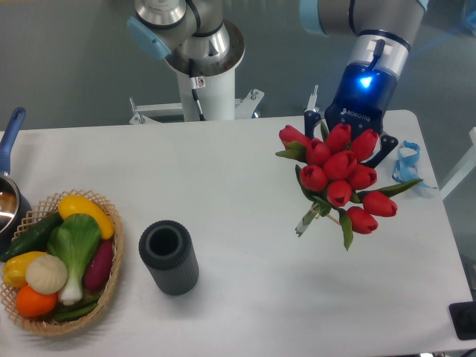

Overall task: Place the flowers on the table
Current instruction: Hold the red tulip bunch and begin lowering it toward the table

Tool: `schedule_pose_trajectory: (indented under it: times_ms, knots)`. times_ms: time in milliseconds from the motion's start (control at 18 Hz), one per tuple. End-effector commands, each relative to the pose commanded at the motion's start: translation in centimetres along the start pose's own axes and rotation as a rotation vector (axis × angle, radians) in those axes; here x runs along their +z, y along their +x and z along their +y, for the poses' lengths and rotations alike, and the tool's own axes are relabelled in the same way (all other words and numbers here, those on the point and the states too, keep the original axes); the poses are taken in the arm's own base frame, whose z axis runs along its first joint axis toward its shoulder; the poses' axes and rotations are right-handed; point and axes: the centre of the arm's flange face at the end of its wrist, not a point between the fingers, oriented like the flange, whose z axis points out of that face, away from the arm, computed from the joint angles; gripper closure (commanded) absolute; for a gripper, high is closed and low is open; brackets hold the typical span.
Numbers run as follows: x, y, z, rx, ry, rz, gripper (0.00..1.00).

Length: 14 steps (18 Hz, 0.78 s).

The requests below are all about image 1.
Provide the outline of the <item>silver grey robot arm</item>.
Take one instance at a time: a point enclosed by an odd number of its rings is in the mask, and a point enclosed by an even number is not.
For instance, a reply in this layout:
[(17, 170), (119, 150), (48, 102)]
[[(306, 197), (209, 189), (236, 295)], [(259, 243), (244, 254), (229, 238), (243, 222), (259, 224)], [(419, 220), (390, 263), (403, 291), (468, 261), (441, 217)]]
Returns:
[[(338, 90), (324, 112), (312, 95), (304, 114), (311, 135), (321, 121), (380, 134), (377, 167), (398, 141), (383, 130), (383, 117), (408, 58), (426, 1), (301, 1), (300, 22), (310, 33), (353, 34), (356, 43)], [(252, 118), (263, 98), (235, 97), (235, 70), (245, 53), (239, 29), (223, 17), (221, 1), (137, 1), (128, 30), (141, 49), (176, 73), (186, 121)]]

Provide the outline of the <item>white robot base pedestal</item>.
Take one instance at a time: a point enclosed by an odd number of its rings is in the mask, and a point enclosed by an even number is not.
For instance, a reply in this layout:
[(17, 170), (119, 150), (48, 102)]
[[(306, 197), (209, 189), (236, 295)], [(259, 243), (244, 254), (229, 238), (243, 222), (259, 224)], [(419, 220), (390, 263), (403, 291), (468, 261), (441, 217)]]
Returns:
[(132, 125), (158, 123), (165, 117), (185, 122), (249, 119), (257, 116), (257, 107), (265, 93), (252, 88), (243, 98), (236, 96), (236, 69), (206, 77), (188, 77), (176, 73), (178, 103), (135, 105), (130, 99)]

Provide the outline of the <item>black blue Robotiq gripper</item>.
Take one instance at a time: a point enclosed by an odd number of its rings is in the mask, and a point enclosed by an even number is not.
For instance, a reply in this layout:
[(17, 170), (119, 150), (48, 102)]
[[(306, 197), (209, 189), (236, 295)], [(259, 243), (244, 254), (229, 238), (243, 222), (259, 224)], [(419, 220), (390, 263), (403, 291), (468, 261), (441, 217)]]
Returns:
[[(348, 124), (351, 135), (372, 129), (381, 134), (380, 149), (363, 165), (377, 168), (399, 145), (396, 137), (383, 131), (383, 118), (408, 58), (410, 45), (383, 30), (363, 30), (357, 37), (334, 99), (324, 112), (328, 129)], [(306, 110), (304, 134), (314, 138), (321, 114)]]

